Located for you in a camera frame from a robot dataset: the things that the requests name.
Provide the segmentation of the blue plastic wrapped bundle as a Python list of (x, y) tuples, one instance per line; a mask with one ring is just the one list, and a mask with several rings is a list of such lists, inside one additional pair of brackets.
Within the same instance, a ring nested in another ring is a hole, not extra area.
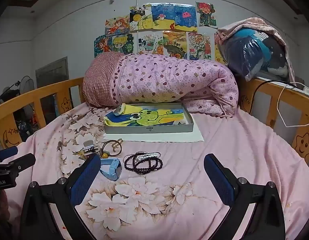
[(219, 45), (231, 71), (250, 81), (256, 76), (289, 80), (286, 47), (272, 34), (241, 28)]

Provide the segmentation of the light blue kids watch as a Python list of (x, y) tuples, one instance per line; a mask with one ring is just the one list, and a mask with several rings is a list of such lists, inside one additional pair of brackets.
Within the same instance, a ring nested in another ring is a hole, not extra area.
[(111, 181), (117, 181), (122, 173), (122, 163), (118, 158), (100, 159), (100, 173)]

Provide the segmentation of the red checkered pillow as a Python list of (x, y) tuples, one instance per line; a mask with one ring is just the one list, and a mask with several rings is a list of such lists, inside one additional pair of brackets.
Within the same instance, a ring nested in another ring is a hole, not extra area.
[(108, 51), (99, 54), (91, 63), (83, 80), (86, 102), (94, 107), (114, 106), (111, 96), (113, 72), (123, 53)]

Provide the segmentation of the green dinosaur drawing paper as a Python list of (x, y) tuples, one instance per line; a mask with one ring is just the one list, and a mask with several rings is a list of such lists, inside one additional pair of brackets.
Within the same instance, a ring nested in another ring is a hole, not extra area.
[(111, 127), (186, 125), (182, 106), (176, 108), (150, 105), (129, 105), (123, 103), (104, 117), (104, 123)]

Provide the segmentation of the silver metal watch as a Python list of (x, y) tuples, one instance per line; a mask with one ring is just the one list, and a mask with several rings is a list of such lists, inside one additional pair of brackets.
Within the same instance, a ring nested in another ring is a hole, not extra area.
[(99, 153), (100, 148), (98, 145), (94, 143), (93, 140), (87, 140), (84, 142), (84, 147), (83, 149), (79, 152), (80, 155), (86, 156), (91, 153)]

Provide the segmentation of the grey shallow box tray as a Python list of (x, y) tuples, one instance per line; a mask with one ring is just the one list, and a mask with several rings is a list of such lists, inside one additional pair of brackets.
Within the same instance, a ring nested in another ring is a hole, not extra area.
[(186, 107), (179, 102), (171, 103), (138, 103), (138, 104), (129, 104), (129, 105), (150, 105), (157, 107), (171, 107), (176, 108), (177, 106), (182, 106), (186, 120), (189, 122), (186, 125), (169, 125), (169, 126), (139, 126), (139, 127), (111, 127), (107, 126), (105, 123), (105, 131), (108, 134), (146, 134), (146, 133), (183, 133), (183, 132), (192, 132), (193, 131), (193, 118), (190, 113), (187, 111)]

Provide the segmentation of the standing fan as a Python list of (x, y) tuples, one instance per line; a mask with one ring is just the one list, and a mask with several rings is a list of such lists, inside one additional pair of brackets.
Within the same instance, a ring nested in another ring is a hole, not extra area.
[(0, 105), (34, 89), (33, 79), (29, 75), (26, 75), (21, 79), (21, 81), (17, 81), (10, 87), (3, 89), (3, 92), (0, 95)]

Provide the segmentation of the colourful wall drawings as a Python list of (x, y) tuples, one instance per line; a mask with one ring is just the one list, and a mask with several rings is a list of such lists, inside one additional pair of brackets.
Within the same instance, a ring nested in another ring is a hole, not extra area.
[(94, 40), (94, 55), (105, 52), (167, 55), (178, 59), (226, 61), (217, 42), (199, 27), (217, 27), (211, 3), (195, 5), (147, 3), (129, 8), (128, 15), (105, 21), (105, 33)]

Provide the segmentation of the white paper sheet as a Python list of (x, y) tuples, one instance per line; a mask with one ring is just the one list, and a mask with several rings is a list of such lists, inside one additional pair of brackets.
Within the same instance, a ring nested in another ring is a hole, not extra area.
[(198, 142), (204, 141), (199, 130), (187, 133), (154, 133), (154, 134), (105, 134), (106, 140), (123, 139), (123, 141), (141, 142)]

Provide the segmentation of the pink dotted rolled quilt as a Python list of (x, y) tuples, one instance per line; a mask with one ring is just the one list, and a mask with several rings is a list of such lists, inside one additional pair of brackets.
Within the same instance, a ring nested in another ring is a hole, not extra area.
[(122, 56), (111, 77), (113, 105), (180, 101), (189, 112), (234, 116), (238, 86), (225, 65), (164, 55)]

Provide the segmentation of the pink floral bed sheet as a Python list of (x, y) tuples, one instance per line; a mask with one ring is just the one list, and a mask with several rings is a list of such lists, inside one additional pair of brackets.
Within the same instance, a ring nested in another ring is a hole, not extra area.
[[(60, 115), (18, 146), (32, 153), (34, 166), (7, 190), (10, 222), (19, 231), (31, 181), (52, 184), (84, 161), (84, 142), (101, 145), (107, 109), (81, 104)], [(273, 181), (282, 202), (286, 237), (295, 239), (309, 219), (309, 166), (270, 127), (238, 110), (232, 118), (193, 115), (200, 142), (123, 142), (120, 160), (138, 151), (159, 152), (160, 170), (146, 175), (123, 170), (117, 181), (99, 174), (77, 211), (97, 239), (208, 239), (228, 208), (223, 205), (203, 160), (213, 153), (237, 177), (253, 184)]]

